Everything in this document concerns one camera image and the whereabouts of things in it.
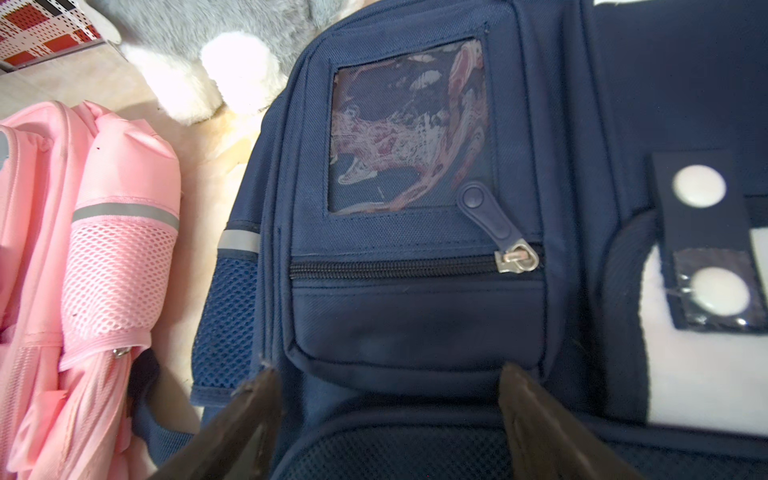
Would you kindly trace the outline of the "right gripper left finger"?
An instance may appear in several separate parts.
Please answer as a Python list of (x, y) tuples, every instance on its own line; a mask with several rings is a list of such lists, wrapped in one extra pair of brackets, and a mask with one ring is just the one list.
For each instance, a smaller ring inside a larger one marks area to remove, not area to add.
[(243, 382), (229, 404), (197, 434), (167, 430), (146, 410), (152, 479), (268, 479), (281, 428), (282, 381), (266, 366)]

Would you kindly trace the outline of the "pink backpack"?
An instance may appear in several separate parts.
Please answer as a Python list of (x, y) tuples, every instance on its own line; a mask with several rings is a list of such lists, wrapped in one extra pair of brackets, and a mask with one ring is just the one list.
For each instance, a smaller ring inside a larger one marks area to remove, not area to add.
[(1, 123), (1, 475), (124, 479), (129, 376), (178, 238), (180, 166), (143, 120), (51, 101)]

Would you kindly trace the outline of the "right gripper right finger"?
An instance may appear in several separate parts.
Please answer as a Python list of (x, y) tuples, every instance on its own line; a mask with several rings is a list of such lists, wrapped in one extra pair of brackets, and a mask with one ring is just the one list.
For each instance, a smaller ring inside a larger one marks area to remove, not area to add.
[(499, 408), (516, 479), (642, 477), (516, 364), (501, 370)]

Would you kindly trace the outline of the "grey husky plush toy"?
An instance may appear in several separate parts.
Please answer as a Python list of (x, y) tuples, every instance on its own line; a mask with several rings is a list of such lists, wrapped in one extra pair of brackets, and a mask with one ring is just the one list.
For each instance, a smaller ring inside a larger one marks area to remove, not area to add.
[(160, 107), (191, 125), (221, 105), (266, 109), (304, 48), (364, 7), (357, 0), (81, 1), (97, 32), (143, 76)]

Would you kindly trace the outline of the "navy blue backpack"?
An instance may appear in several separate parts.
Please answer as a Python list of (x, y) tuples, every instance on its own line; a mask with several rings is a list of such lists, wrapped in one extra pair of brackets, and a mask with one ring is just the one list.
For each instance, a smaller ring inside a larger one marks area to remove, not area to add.
[(507, 363), (640, 479), (766, 477), (765, 2), (379, 1), (301, 52), (217, 245), (201, 429), (273, 366), (268, 479), (516, 479)]

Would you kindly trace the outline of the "navy zipper pull tab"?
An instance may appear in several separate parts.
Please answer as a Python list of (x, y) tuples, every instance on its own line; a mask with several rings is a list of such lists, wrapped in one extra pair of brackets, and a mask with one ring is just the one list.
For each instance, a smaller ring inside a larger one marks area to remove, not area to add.
[(539, 255), (485, 184), (479, 181), (462, 184), (457, 190), (456, 204), (496, 244), (494, 257), (500, 273), (522, 274), (539, 267)]

